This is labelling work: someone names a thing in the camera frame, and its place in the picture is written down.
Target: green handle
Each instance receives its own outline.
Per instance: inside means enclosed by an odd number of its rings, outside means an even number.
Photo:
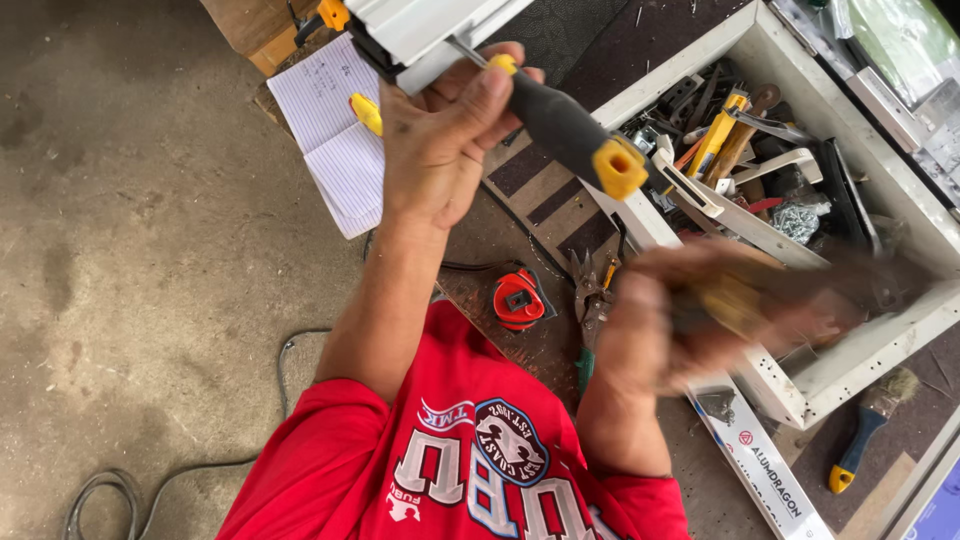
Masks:
[[[580,395],[583,396],[587,390],[587,383],[590,377],[593,377],[593,361],[596,356],[586,347],[580,348],[580,357],[574,365],[577,366],[577,379],[580,383]]]

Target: circular logo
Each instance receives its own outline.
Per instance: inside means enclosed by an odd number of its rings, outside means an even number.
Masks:
[[[474,422],[477,446],[501,477],[522,486],[543,478],[550,454],[526,414],[495,398],[477,404]]]

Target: yellow and black screwdriver handle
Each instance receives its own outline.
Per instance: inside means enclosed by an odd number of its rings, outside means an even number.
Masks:
[[[647,181],[643,154],[621,135],[603,129],[573,98],[531,79],[510,55],[494,56],[487,67],[494,65],[513,76],[510,110],[554,160],[617,201]]]

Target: hand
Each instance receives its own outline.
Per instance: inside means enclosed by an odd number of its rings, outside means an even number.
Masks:
[[[794,306],[765,314],[767,320],[748,336],[712,320],[694,333],[676,335],[668,290],[744,258],[777,264],[756,249],[728,240],[658,248],[630,261],[621,270],[610,317],[598,336],[594,376],[628,394],[682,392],[691,378],[733,367],[751,343],[781,347],[816,324],[811,307]]]
[[[523,64],[523,46],[498,43],[484,58],[509,54]],[[523,68],[543,82],[543,72]],[[414,98],[381,82],[384,221],[415,222],[447,232],[473,201],[483,157],[520,121],[506,110],[513,79],[501,67],[486,71],[468,59],[451,65]]]

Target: lined paper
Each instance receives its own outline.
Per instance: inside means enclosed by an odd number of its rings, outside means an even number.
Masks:
[[[267,81],[324,202],[347,238],[380,223],[383,141],[359,123],[349,96],[379,106],[379,78],[343,34]]]
[[[380,222],[383,140],[367,126],[356,123],[336,134],[307,154],[306,163],[321,191],[326,191],[330,213],[347,238]]]

